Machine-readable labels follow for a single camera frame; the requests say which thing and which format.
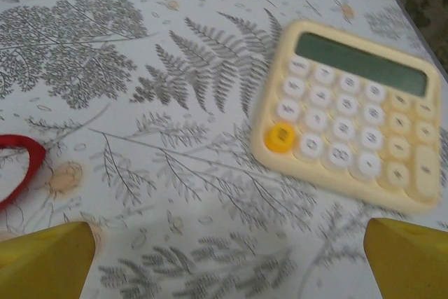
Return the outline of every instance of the yellow button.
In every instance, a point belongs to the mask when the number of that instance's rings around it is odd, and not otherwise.
[[[406,193],[420,200],[434,200],[440,193],[439,156],[430,147],[419,146],[415,151],[415,182]]]
[[[389,162],[386,164],[384,179],[379,184],[389,190],[399,190],[408,187],[410,183],[410,173],[404,164],[400,162]]]
[[[272,152],[286,153],[294,145],[295,131],[288,123],[277,123],[265,136],[265,145]]]
[[[391,95],[391,106],[395,110],[407,111],[411,107],[411,100],[404,95]]]
[[[406,160],[410,157],[411,146],[402,137],[391,137],[387,143],[389,153],[396,159]]]
[[[408,134],[411,130],[411,121],[404,113],[393,112],[389,116],[388,126],[398,134]]]
[[[415,134],[417,135],[418,140],[424,143],[430,143],[436,138],[434,126],[426,122],[417,123]]]
[[[435,117],[435,106],[431,103],[418,103],[416,111],[420,118],[433,119]]]

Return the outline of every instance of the tablecloth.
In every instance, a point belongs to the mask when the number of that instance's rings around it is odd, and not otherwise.
[[[248,148],[291,20],[430,60],[396,0],[0,1],[1,132],[48,149],[0,235],[87,221],[97,253],[82,299],[379,299],[367,221],[448,228],[446,198],[404,217],[272,172]],[[2,150],[2,183],[26,166]]]

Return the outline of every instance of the yellow object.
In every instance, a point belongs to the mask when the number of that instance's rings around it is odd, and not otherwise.
[[[448,298],[448,232],[373,218],[364,250],[383,299]]]
[[[286,153],[293,147],[295,131],[287,123],[277,123],[266,134],[265,145],[272,152]]]
[[[0,298],[79,299],[94,242],[84,222],[0,242]]]
[[[426,76],[424,93],[297,55],[303,34],[416,69]],[[334,44],[325,48],[323,54],[335,55]],[[347,64],[337,57],[330,62]],[[281,36],[255,114],[251,151],[264,166],[315,186],[402,213],[427,212],[440,201],[441,96],[440,74],[429,62],[317,22],[293,22]],[[287,130],[286,140],[280,130]],[[315,146],[293,141],[292,134],[313,137]]]

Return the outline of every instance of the red scissors handle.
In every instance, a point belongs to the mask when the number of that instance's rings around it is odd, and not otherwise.
[[[33,179],[34,175],[39,170],[39,167],[42,165],[46,154],[46,149],[40,145],[40,143],[31,138],[16,134],[0,135],[0,148],[5,147],[25,148],[29,154],[29,166],[28,171],[19,186],[17,186],[6,199],[0,200],[0,210],[14,201],[19,193],[22,192],[27,184]]]

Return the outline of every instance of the calculator display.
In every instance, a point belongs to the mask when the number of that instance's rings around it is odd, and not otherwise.
[[[424,72],[316,34],[302,34],[295,53],[416,96],[425,95]]]

